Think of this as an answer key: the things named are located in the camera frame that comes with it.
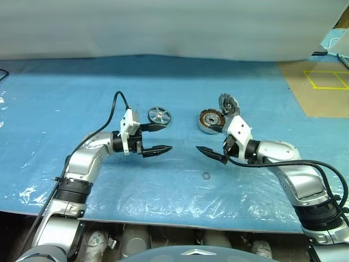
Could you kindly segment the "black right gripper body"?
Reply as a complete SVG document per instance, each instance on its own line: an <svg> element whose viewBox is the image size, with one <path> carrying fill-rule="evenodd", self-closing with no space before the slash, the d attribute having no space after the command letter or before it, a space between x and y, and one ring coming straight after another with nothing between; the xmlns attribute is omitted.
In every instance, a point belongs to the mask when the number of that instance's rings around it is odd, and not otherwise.
<svg viewBox="0 0 349 262"><path fill-rule="evenodd" d="M224 161L227 162L229 158L239 158L239 146L236 139L232 135L228 135L223 143Z"/></svg>

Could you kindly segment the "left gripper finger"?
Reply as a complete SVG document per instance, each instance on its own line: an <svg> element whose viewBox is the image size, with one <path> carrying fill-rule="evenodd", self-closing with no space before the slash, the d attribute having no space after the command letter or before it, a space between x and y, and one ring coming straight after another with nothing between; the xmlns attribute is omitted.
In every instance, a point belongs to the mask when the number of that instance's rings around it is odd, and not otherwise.
<svg viewBox="0 0 349 262"><path fill-rule="evenodd" d="M162 130L166 128L167 126L164 124L158 124L158 123L146 123L140 125L140 132L157 132L159 130Z"/></svg>
<svg viewBox="0 0 349 262"><path fill-rule="evenodd" d="M166 153L172 149L172 146L158 145L151 148L142 148L141 154L143 158L159 156Z"/></svg>

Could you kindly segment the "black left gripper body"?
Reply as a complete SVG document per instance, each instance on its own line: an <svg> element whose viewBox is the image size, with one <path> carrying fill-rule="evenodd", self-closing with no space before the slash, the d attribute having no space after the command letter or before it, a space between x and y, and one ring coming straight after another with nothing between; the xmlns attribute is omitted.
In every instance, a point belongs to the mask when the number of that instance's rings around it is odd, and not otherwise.
<svg viewBox="0 0 349 262"><path fill-rule="evenodd" d="M142 129L138 127L134 134L130 134L128 137L129 152L142 154L143 143L142 143Z"/></svg>

